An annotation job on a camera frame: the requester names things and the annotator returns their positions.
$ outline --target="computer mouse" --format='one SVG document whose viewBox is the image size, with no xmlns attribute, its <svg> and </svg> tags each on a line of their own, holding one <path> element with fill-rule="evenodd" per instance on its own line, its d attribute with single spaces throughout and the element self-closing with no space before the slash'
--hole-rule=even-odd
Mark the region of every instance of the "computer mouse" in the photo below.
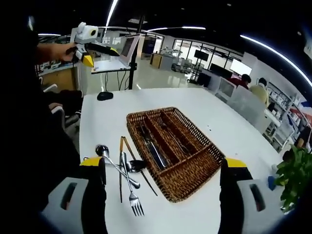
<svg viewBox="0 0 312 234">
<path fill-rule="evenodd" d="M 111 92 L 100 92 L 98 95 L 97 95 L 97 100 L 99 101 L 105 101 L 105 100 L 109 100 L 109 99 L 112 99 L 113 98 L 113 93 Z"/>
</svg>

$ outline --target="metal spoon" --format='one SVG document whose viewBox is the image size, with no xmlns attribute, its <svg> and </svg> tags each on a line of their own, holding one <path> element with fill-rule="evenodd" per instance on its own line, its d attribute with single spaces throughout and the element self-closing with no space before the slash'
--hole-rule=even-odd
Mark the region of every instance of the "metal spoon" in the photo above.
<svg viewBox="0 0 312 234">
<path fill-rule="evenodd" d="M 111 160 L 111 158 L 109 157 L 109 149 L 106 145 L 97 145 L 96 146 L 96 154 L 100 157 L 104 157 L 106 158 L 107 160 L 110 161 L 110 163 L 114 164 L 113 161 Z M 121 170 L 119 169 L 118 166 L 115 166 L 114 167 L 126 178 L 126 174 Z M 132 178 L 129 178 L 130 180 L 130 183 L 133 185 L 133 187 L 135 187 L 136 189 L 139 189 L 140 188 L 140 183 L 136 182 L 135 180 L 133 180 Z"/>
<path fill-rule="evenodd" d="M 110 162 L 105 162 L 105 165 L 123 167 L 123 165 L 112 164 Z M 146 168 L 146 162 L 143 160 L 131 160 L 126 162 L 127 171 L 130 173 L 139 173 Z"/>
</svg>

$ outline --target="wicker basket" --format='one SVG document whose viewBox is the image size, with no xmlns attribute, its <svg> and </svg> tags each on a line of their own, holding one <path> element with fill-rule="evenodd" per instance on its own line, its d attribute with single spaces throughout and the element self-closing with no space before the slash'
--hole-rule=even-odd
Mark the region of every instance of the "wicker basket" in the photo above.
<svg viewBox="0 0 312 234">
<path fill-rule="evenodd" d="M 168 167 L 160 170 L 144 144 L 137 129 L 144 125 L 158 148 L 168 161 Z M 220 168 L 224 155 L 177 108 L 131 113 L 127 116 L 127 128 L 141 158 L 156 184 L 171 202 L 188 198 L 203 186 Z M 189 151 L 184 153 L 174 136 Z"/>
</svg>

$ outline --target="potted plant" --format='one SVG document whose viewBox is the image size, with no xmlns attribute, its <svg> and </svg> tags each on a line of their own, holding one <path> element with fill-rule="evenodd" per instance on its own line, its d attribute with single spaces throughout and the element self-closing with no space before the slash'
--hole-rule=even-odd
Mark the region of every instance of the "potted plant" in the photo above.
<svg viewBox="0 0 312 234">
<path fill-rule="evenodd" d="M 292 145 L 293 156 L 287 161 L 278 164 L 275 184 L 285 186 L 281 195 L 284 202 L 284 212 L 295 207 L 308 181 L 312 178 L 312 154 L 305 148 L 296 148 Z"/>
</svg>

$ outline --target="chopsticks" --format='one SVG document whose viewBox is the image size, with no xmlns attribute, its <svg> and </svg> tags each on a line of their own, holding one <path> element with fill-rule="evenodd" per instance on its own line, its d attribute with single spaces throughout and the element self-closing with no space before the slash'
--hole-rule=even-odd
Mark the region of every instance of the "chopsticks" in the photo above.
<svg viewBox="0 0 312 234">
<path fill-rule="evenodd" d="M 125 136 L 122 136 L 121 139 L 123 139 L 123 141 L 125 142 L 125 144 L 126 144 L 126 146 L 127 146 L 127 148 L 128 148 L 128 151 L 130 152 L 130 154 L 131 154 L 133 160 L 136 160 L 136 157 L 135 157 L 135 155 L 133 154 L 133 152 L 132 152 L 132 150 L 131 150 L 131 148 L 130 148 L 130 145 L 129 145 L 129 143 L 128 143 L 127 138 L 126 138 Z M 148 186 L 150 186 L 150 188 L 153 190 L 154 194 L 155 194 L 156 196 L 158 196 L 157 193 L 155 192 L 155 190 L 153 189 L 152 185 L 151 185 L 150 182 L 148 181 L 147 177 L 145 176 L 144 172 L 141 172 L 141 174 L 142 174 L 142 176 L 144 177 L 144 179 L 145 179 L 146 183 L 148 184 Z"/>
<path fill-rule="evenodd" d="M 123 138 L 120 138 L 120 145 L 119 145 L 119 169 L 121 169 L 121 152 L 123 148 Z M 120 202 L 122 203 L 122 190 L 121 190 L 121 173 L 119 173 L 119 193 L 120 193 Z"/>
</svg>

